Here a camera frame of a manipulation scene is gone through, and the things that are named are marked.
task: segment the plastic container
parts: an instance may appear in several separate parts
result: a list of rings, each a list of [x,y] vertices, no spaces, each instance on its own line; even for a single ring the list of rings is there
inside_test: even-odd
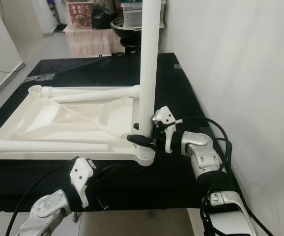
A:
[[[166,4],[165,0],[162,0],[161,5],[161,16],[160,16],[160,28],[164,27],[164,6]],[[142,2],[136,3],[122,3],[123,9],[123,27],[124,28],[141,28],[142,27]]]

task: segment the white plastic part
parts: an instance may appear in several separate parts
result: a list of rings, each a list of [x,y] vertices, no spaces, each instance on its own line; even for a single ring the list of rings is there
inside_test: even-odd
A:
[[[0,140],[0,152],[108,152],[107,144]]]
[[[44,86],[41,88],[40,94],[42,96],[49,97],[49,96],[58,95],[58,94],[80,94],[80,93],[87,93],[87,92],[97,92],[97,90],[75,89],[75,88],[56,88],[56,87]]]
[[[171,111],[169,110],[167,106],[164,106],[158,109],[155,112],[152,120],[155,125],[157,125],[158,122],[161,122],[163,124],[170,124],[176,121],[175,117],[172,115]],[[171,145],[172,136],[175,131],[176,131],[176,125],[171,125],[165,129],[165,134],[166,134],[165,152],[166,153],[172,153],[170,145]]]
[[[133,123],[139,122],[139,98],[58,104],[47,97],[41,98],[38,92],[41,88],[34,86],[2,125],[0,140],[106,144],[108,151],[0,152],[0,160],[69,160],[77,154],[92,160],[130,160],[143,166],[152,164],[140,159],[136,147],[126,140],[127,134],[138,134]],[[67,87],[100,91],[121,88],[124,87]]]
[[[139,97],[140,86],[135,85],[130,88],[119,88],[99,92],[88,92],[81,94],[73,94],[67,96],[59,96],[51,98],[57,103],[65,102],[80,102],[80,101],[92,101],[92,100],[102,100],[107,98],[121,98],[121,97]]]
[[[93,169],[85,158],[78,158],[70,172],[71,183],[81,198],[83,208],[88,207],[88,200],[85,194],[86,183],[93,174]]]
[[[150,138],[153,129],[161,0],[144,0],[142,3],[139,134]],[[151,148],[138,146],[137,155],[144,163],[151,165],[155,152]]]

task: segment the electrical wire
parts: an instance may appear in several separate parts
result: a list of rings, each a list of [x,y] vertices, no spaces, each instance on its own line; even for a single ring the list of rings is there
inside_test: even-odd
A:
[[[250,217],[252,219],[254,219],[254,221],[262,228],[263,231],[265,231],[269,236],[273,236],[273,234],[260,222],[260,220],[255,216],[255,214],[250,210],[250,208],[248,207],[247,205],[247,202],[242,194],[242,191],[241,191],[241,188],[238,184],[238,181],[231,169],[231,153],[232,153],[232,143],[229,141],[228,139],[228,135],[227,133],[225,132],[225,130],[217,123],[215,122],[214,120],[212,119],[209,119],[209,118],[205,118],[205,117],[197,117],[197,116],[194,116],[194,117],[186,117],[186,118],[183,118],[183,119],[179,119],[177,120],[176,122],[173,122],[171,124],[168,124],[168,126],[171,126],[171,125],[174,125],[174,124],[179,124],[179,123],[183,123],[187,120],[193,120],[193,119],[201,119],[201,120],[205,120],[213,125],[215,125],[222,133],[222,135],[224,136],[224,138],[214,138],[215,140],[221,140],[221,141],[225,141],[226,142],[226,150],[225,150],[225,153],[224,153],[224,157],[223,157],[223,160],[222,160],[222,164],[220,165],[220,168],[218,169],[218,171],[222,171],[223,167],[225,168],[225,170],[227,171],[227,174],[229,174],[229,176],[231,176],[231,179],[233,181],[233,184],[236,188],[236,190],[238,191],[238,194],[240,195],[241,197],[241,200],[244,204],[244,207],[246,208],[248,214],[250,215]],[[214,233],[218,234],[219,236],[226,236],[226,234],[224,234],[223,232],[219,231],[218,229],[214,228],[211,224],[211,221],[209,220],[209,217],[208,215],[204,215],[204,210],[207,206],[207,201],[208,201],[208,197],[210,195],[210,193],[213,191],[213,188],[210,188],[208,191],[207,191],[207,194],[205,195],[205,197],[203,198],[203,201],[202,201],[202,207],[200,209],[200,216],[201,216],[201,219],[203,221],[203,224],[205,226],[207,226],[209,229],[211,229]]]
[[[38,184],[39,184],[44,178],[46,178],[49,174],[51,174],[52,172],[54,172],[54,171],[57,170],[58,168],[60,168],[60,167],[62,167],[62,166],[64,166],[64,165],[66,165],[66,164],[68,164],[68,163],[70,163],[70,162],[72,162],[72,161],[74,161],[74,160],[75,160],[75,158],[74,158],[74,159],[71,159],[71,160],[68,160],[68,161],[65,161],[65,162],[63,162],[63,163],[61,163],[61,164],[59,164],[59,165],[57,165],[57,166],[51,168],[49,171],[47,171],[45,174],[43,174],[43,175],[25,192],[25,194],[22,196],[22,198],[20,199],[18,205],[16,206],[16,208],[15,208],[15,210],[14,210],[14,213],[13,213],[13,215],[12,215],[12,218],[11,218],[10,222],[9,222],[8,228],[7,228],[7,230],[6,230],[5,236],[9,236],[9,235],[10,235],[12,226],[13,226],[14,221],[15,221],[15,218],[16,218],[16,216],[17,216],[19,210],[20,210],[20,207],[22,206],[22,204],[23,204],[23,202],[24,202],[24,199],[25,199],[25,198],[27,197],[27,195],[31,192],[31,190],[32,190],[34,187],[36,187],[36,185],[38,185]]]
[[[0,70],[0,72],[2,72],[2,73],[14,73],[14,72],[18,72],[18,71],[22,70],[25,66],[26,66],[26,65],[23,64],[23,66],[22,66],[21,68],[16,69],[16,70],[14,70],[14,71],[3,71],[3,70]]]

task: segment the white pipe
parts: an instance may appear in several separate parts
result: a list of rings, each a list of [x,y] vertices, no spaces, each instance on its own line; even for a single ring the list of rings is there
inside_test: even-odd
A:
[[[93,89],[77,89],[77,88],[56,88],[56,87],[49,87],[44,86],[42,87],[40,94],[42,96],[51,96],[57,94],[80,94],[80,93],[87,93],[87,92],[99,92],[98,90]]]
[[[108,152],[107,144],[0,140],[0,152]]]
[[[129,88],[118,88],[111,90],[102,90],[99,92],[89,92],[81,94],[73,94],[60,97],[52,97],[51,100],[57,103],[64,102],[80,102],[80,101],[93,101],[106,98],[121,98],[121,97],[139,97],[140,86],[135,85]]]
[[[143,0],[139,134],[148,138],[153,129],[160,14],[161,0]],[[151,165],[155,152],[148,147],[138,146],[137,155]]]

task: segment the black tablecloth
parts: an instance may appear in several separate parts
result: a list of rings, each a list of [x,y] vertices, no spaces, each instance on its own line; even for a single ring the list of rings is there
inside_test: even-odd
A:
[[[203,116],[184,72],[176,66],[174,54],[159,54],[155,109],[168,106],[176,118]],[[32,85],[53,87],[74,86],[133,86],[140,82],[140,56],[117,56],[95,59],[42,60],[29,76],[56,73],[52,80],[29,81],[21,84],[0,109],[0,127],[26,97]],[[204,131],[211,135],[207,123],[181,124],[178,129]],[[222,156],[218,144],[214,145]],[[62,161],[54,160],[0,160],[0,210],[13,211],[26,189],[39,176]],[[157,152],[154,164],[142,167],[134,161],[94,161],[98,168],[120,163],[122,168],[103,183],[102,196],[110,210],[166,209],[177,207],[199,208],[204,190],[194,177],[190,159],[179,153]],[[97,200],[90,198],[90,206],[81,207],[81,201],[71,186],[69,173],[72,165],[64,166],[40,183],[21,211],[29,211],[41,196],[63,189],[73,211],[102,210]],[[89,196],[91,186],[87,187]]]

